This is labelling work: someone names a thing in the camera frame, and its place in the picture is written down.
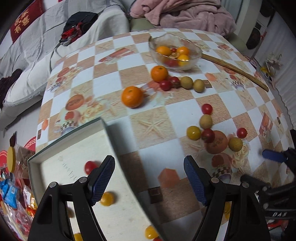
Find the yellow cherry tomato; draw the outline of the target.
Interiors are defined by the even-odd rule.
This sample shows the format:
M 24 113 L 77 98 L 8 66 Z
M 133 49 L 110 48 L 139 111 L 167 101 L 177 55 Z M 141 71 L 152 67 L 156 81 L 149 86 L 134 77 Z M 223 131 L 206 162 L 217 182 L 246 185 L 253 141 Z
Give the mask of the yellow cherry tomato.
M 112 204 L 114 204 L 115 202 L 115 196 L 112 192 L 104 192 L 101 200 L 100 200 L 100 203 L 103 205 L 103 206 L 111 206 Z

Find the green longan upper middle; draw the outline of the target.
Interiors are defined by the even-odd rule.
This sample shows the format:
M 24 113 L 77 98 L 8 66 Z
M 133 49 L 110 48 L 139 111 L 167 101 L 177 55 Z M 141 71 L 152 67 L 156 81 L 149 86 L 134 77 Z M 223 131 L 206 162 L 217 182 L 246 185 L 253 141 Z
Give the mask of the green longan upper middle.
M 204 114 L 201 116 L 199 120 L 199 125 L 202 129 L 208 129 L 211 128 L 213 125 L 213 121 L 210 115 Z

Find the blue snack packet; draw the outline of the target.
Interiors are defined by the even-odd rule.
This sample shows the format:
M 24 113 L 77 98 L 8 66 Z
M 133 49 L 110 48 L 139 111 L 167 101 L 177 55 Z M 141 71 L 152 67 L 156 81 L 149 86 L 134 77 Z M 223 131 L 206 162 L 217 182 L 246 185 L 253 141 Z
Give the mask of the blue snack packet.
M 18 208 L 19 188 L 8 179 L 1 181 L 1 196 L 8 206 Z

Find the yellow tomato middle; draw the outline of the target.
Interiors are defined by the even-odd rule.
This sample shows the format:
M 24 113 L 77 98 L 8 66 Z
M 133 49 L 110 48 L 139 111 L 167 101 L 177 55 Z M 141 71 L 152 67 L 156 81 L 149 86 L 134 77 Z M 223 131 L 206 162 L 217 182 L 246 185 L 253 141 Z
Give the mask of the yellow tomato middle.
M 189 126 L 186 135 L 189 139 L 196 141 L 201 137 L 201 130 L 197 126 Z

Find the red tomato bottom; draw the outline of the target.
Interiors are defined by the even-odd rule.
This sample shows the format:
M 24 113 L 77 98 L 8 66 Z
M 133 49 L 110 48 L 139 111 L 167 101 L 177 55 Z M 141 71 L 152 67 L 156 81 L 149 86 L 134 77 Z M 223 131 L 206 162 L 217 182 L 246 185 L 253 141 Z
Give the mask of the red tomato bottom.
M 89 175 L 95 168 L 98 168 L 98 164 L 94 161 L 87 161 L 84 165 L 84 171 L 87 175 Z

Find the glass fruit bowl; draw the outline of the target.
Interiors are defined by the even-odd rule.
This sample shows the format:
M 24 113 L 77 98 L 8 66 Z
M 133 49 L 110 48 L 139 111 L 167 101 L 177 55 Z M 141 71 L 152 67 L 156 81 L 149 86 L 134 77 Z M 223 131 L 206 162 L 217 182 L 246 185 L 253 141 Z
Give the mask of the glass fruit bowl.
M 171 33 L 151 36 L 148 44 L 152 59 L 173 71 L 192 69 L 202 56 L 202 50 L 193 42 Z

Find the red black clothing pile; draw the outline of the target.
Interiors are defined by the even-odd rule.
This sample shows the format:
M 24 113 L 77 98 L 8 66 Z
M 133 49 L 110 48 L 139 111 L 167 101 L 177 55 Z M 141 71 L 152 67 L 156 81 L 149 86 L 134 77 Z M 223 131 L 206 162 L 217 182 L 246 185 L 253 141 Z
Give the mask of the red black clothing pile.
M 66 22 L 59 43 L 68 46 L 84 35 L 97 21 L 98 14 L 88 11 L 79 11 L 73 14 Z

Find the white tray green rim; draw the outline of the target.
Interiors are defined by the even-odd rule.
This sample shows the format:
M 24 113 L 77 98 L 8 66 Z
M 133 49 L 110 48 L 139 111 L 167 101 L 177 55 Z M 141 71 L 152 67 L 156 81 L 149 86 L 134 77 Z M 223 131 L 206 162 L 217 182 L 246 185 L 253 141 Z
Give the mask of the white tray green rim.
M 29 240 L 145 240 L 154 227 L 121 168 L 102 118 L 56 139 L 28 161 L 38 209 Z

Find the grey white sofa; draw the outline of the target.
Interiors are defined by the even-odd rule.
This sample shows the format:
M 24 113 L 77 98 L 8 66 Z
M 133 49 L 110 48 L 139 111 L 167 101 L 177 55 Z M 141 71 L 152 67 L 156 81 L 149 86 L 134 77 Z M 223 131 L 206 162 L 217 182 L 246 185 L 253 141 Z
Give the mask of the grey white sofa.
M 89 30 L 64 46 L 59 40 L 67 20 L 76 13 L 98 15 Z M 122 1 L 62 1 L 38 17 L 1 57 L 1 130 L 40 101 L 55 64 L 98 40 L 127 33 L 130 24 Z

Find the pink blanket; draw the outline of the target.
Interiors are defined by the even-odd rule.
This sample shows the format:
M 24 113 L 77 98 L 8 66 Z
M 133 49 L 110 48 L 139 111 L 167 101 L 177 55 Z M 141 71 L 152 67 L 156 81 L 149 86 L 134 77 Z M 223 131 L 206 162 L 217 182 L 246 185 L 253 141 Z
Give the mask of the pink blanket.
M 194 29 L 228 36 L 236 29 L 221 1 L 135 1 L 129 10 L 134 18 L 146 18 L 157 28 Z

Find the dark red tomato near tangerine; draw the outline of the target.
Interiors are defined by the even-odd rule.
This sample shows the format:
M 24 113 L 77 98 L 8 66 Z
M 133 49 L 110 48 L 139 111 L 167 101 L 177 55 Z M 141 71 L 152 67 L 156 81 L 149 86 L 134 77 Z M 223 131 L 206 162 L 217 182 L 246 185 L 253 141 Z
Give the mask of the dark red tomato near tangerine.
M 172 88 L 180 88 L 181 82 L 178 77 L 172 76 L 169 78 L 169 82 L 171 83 Z

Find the yellow lid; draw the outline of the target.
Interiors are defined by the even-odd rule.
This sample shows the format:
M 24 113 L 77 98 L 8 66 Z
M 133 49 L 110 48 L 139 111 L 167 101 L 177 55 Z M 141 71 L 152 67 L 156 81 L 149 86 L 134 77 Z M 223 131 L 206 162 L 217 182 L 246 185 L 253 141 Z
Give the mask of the yellow lid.
M 16 169 L 16 152 L 14 147 L 8 148 L 6 163 L 7 163 L 8 171 L 11 173 L 14 173 Z

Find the red cherry tomato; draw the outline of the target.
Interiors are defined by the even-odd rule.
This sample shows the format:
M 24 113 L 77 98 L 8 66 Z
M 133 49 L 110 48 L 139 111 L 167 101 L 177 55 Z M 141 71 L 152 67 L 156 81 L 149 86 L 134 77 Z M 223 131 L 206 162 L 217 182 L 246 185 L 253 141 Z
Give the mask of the red cherry tomato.
M 156 237 L 153 239 L 153 241 L 162 241 L 162 239 L 160 237 Z
M 202 105 L 201 110 L 203 114 L 211 115 L 213 108 L 210 104 L 206 103 Z
M 168 80 L 163 80 L 159 83 L 159 87 L 163 91 L 169 91 L 169 90 L 171 90 L 171 83 Z

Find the red tomato right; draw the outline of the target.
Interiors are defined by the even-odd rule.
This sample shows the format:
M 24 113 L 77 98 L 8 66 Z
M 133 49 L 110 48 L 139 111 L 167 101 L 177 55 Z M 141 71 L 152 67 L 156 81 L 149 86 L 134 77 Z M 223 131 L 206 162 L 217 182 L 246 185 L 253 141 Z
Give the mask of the red tomato right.
M 239 128 L 236 132 L 238 138 L 244 139 L 246 138 L 248 132 L 245 128 Z

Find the yellow tomato under gripper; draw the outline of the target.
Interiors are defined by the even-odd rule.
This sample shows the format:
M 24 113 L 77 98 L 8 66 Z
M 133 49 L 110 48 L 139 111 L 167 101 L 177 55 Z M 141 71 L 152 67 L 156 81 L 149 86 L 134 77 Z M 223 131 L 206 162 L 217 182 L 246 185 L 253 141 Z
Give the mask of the yellow tomato under gripper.
M 153 226 L 148 226 L 145 231 L 144 231 L 144 236 L 145 238 L 147 238 L 148 240 L 154 240 L 155 238 L 159 237 L 158 232 L 156 231 L 156 229 Z
M 74 234 L 74 240 L 75 241 L 83 241 L 81 233 L 75 233 Z

